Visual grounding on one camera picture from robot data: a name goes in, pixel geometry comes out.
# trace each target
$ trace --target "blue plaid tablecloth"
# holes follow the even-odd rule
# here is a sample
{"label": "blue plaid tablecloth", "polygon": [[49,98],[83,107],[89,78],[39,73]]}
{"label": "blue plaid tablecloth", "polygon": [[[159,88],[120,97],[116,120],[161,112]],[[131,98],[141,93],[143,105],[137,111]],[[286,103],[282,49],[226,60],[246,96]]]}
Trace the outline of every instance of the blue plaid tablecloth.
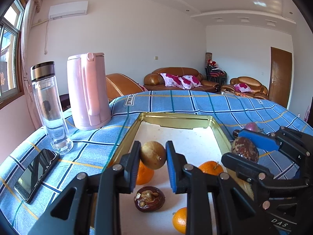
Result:
{"label": "blue plaid tablecloth", "polygon": [[[47,206],[79,172],[98,174],[106,167],[117,146],[141,112],[177,112],[212,115],[229,140],[232,132],[253,121],[265,133],[280,126],[313,135],[313,129],[303,120],[266,100],[237,96],[222,96],[198,91],[150,91],[138,93],[133,102],[126,96],[110,103],[111,121],[101,129],[78,130],[70,109],[64,112],[74,142],[73,149],[64,155],[46,176],[30,204],[23,202],[14,185],[26,167],[43,148],[51,149],[43,128],[22,142],[0,166],[0,209],[13,229],[26,235]],[[259,150],[259,164],[267,166],[277,179],[292,178],[297,167],[281,153]]]}

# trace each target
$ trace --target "air conditioner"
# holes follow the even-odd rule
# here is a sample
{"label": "air conditioner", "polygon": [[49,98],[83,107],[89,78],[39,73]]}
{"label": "air conditioner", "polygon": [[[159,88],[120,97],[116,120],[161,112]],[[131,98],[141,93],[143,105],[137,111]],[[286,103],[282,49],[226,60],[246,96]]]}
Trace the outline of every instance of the air conditioner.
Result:
{"label": "air conditioner", "polygon": [[54,5],[49,10],[49,20],[87,14],[88,1],[70,2]]}

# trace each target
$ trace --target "sofa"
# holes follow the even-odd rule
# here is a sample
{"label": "sofa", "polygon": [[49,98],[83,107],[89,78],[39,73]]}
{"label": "sofa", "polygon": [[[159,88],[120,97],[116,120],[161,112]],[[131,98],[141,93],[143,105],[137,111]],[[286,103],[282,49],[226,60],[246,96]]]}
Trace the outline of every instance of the sofa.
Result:
{"label": "sofa", "polygon": [[203,75],[199,73],[196,69],[185,68],[185,67],[166,67],[159,68],[152,73],[148,74],[144,78],[144,87],[148,90],[158,91],[158,90],[183,90],[175,86],[165,86],[164,79],[160,73],[169,73],[175,76],[185,76],[194,75],[201,82],[202,86],[192,88],[191,91],[204,91],[216,93],[219,91],[219,83],[203,80]]}
{"label": "sofa", "polygon": [[247,84],[253,91],[252,93],[251,92],[244,93],[246,96],[251,97],[251,98],[256,98],[256,99],[265,99],[265,100],[269,99],[269,97],[267,96],[267,93],[268,93],[267,87],[262,85],[259,81],[251,77],[232,78],[230,80],[230,84],[223,85],[221,90],[229,91],[232,93],[237,93],[234,88],[234,85],[240,84],[240,83]]}
{"label": "sofa", "polygon": [[131,78],[120,73],[113,73],[106,75],[106,91],[109,101],[112,101],[117,97],[142,93],[145,90]]}

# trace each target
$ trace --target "kettle handle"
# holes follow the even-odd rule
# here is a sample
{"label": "kettle handle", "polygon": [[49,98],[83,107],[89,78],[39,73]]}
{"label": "kettle handle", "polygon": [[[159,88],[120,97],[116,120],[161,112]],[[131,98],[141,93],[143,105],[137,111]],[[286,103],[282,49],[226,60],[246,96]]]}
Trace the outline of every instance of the kettle handle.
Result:
{"label": "kettle handle", "polygon": [[83,87],[85,102],[90,116],[97,116],[100,113],[100,103],[97,86],[96,60],[93,53],[81,56]]}

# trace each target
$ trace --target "black smartphone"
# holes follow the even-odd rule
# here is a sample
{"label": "black smartphone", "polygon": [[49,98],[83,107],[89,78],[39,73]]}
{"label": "black smartphone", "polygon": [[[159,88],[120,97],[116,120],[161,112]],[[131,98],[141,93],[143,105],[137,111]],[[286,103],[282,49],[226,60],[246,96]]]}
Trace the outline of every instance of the black smartphone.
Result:
{"label": "black smartphone", "polygon": [[59,157],[60,154],[44,148],[28,165],[14,186],[15,191],[26,203],[31,202],[41,181]]}

